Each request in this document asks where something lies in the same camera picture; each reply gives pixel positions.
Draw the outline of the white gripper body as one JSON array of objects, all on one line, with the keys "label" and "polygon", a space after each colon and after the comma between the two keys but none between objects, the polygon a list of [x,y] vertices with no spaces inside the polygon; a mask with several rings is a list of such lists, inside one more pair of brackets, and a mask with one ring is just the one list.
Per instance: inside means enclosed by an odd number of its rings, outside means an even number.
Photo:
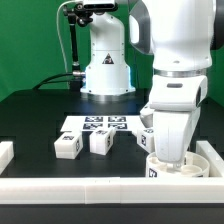
[{"label": "white gripper body", "polygon": [[147,104],[140,111],[146,127],[154,130],[157,158],[181,164],[200,117],[200,104],[207,95],[207,77],[153,76]]}]

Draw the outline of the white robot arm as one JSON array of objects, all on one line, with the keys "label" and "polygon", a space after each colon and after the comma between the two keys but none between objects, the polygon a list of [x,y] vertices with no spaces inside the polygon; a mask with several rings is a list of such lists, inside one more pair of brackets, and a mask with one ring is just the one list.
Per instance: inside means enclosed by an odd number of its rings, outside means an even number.
[{"label": "white robot arm", "polygon": [[[91,61],[81,92],[105,98],[135,90],[124,61],[124,26],[98,11],[105,0],[84,0],[94,10],[90,25]],[[139,0],[129,14],[132,46],[152,54],[153,84],[141,110],[142,123],[154,128],[157,158],[184,160],[207,95],[206,70],[212,65],[216,0]]]}]

